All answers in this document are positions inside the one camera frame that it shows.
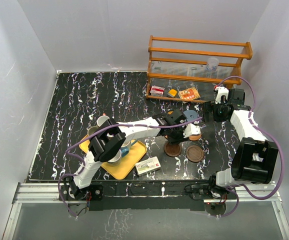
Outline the dark wooden coaster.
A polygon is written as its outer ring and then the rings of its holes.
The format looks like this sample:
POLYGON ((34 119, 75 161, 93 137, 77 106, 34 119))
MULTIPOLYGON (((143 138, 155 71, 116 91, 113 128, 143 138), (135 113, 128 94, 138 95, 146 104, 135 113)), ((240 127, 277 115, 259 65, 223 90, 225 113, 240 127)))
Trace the dark wooden coaster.
POLYGON ((169 157, 177 157, 181 154, 182 148, 179 144, 170 144, 169 142, 166 142, 164 144, 164 152, 169 157))
POLYGON ((191 145, 186 149, 186 157, 193 163, 198 163, 204 158, 204 151, 197 145, 191 145))

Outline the blue silicone coaster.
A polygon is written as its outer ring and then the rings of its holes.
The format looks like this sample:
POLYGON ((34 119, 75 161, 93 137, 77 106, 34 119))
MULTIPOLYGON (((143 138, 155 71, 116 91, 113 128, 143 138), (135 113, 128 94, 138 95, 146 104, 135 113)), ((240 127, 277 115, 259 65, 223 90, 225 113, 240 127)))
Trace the blue silicone coaster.
POLYGON ((198 113, 195 110, 185 110, 183 114, 186 116, 188 122, 198 118, 198 113))

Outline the light wooden coaster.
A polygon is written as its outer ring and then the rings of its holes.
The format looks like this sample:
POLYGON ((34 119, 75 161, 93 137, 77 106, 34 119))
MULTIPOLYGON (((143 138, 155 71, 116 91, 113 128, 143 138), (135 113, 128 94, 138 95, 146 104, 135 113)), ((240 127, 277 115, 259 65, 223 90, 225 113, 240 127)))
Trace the light wooden coaster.
POLYGON ((200 138, 202 137, 202 134, 193 134, 191 136, 189 136, 189 140, 190 141, 198 141, 200 138))

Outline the white yellow box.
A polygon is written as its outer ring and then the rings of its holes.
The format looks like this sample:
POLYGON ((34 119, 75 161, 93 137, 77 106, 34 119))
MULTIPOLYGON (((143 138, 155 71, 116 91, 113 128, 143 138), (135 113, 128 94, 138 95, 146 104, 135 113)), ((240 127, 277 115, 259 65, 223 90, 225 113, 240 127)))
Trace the white yellow box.
POLYGON ((135 168, 138 176, 145 175, 147 173, 154 172, 161 168, 159 159, 155 157, 150 157, 146 160, 139 161, 135 164, 135 168))

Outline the yellow tray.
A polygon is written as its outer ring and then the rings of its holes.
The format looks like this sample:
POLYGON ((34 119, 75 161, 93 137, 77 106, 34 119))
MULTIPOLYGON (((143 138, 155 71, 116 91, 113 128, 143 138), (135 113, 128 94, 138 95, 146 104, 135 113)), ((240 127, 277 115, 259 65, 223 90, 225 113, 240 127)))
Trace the yellow tray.
POLYGON ((76 184, 81 186, 90 184, 99 168, 106 170, 115 179, 122 180, 147 152, 146 146, 137 142, 131 147, 129 153, 121 158, 118 166, 110 166, 107 162, 117 154, 124 143, 143 138, 149 132, 146 126, 133 124, 108 129, 112 125, 111 122, 111 119, 106 120, 95 133, 90 135, 93 138, 85 139, 91 146, 88 147, 84 163, 75 173, 76 184))

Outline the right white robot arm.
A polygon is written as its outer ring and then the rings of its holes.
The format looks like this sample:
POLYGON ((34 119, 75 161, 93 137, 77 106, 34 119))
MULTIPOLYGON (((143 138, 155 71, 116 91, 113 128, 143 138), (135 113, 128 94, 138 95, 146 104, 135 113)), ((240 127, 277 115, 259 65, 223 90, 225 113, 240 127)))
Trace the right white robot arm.
POLYGON ((244 90, 216 86, 214 91, 215 100, 203 104, 203 121, 229 121, 240 141, 231 166, 209 179, 207 192, 217 199, 225 193, 226 187, 270 183, 279 149, 257 129, 252 108, 245 104, 244 90))

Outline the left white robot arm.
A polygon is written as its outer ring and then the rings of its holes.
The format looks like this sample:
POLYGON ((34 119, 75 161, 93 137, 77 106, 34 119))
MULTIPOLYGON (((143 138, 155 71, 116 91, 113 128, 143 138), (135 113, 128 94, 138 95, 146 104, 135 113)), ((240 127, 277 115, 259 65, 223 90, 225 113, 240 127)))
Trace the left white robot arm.
POLYGON ((70 177, 68 193, 78 200, 87 196, 95 173, 102 163, 122 157, 122 147, 132 140, 147 137, 166 136, 170 144, 187 141, 189 136, 200 131, 193 120, 187 120, 185 114, 174 110, 171 114, 161 113, 152 117, 132 121, 117 122, 113 118, 105 120, 87 139, 88 151, 78 170, 70 177))

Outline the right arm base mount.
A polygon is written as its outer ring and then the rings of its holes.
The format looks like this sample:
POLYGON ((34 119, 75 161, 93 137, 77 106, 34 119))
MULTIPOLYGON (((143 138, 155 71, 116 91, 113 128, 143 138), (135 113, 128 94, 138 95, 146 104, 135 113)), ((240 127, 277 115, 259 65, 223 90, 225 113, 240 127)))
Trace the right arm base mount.
POLYGON ((215 200, 215 202, 204 204, 208 216, 219 219, 229 215, 226 201, 230 192, 225 187, 216 184, 216 174, 210 176, 208 180, 198 180, 187 184, 183 192, 192 200, 215 200))

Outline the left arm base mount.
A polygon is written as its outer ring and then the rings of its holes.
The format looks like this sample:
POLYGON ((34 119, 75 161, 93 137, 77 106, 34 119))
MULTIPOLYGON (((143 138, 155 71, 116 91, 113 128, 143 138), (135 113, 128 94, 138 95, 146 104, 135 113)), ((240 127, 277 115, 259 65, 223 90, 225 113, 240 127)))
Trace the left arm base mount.
POLYGON ((80 189, 74 183, 74 174, 66 173, 57 182, 59 200, 62 201, 69 215, 76 221, 84 210, 89 210, 91 201, 101 201, 104 197, 104 187, 101 184, 94 184, 80 189), (79 212, 74 212, 70 206, 70 201, 86 201, 85 207, 79 212))

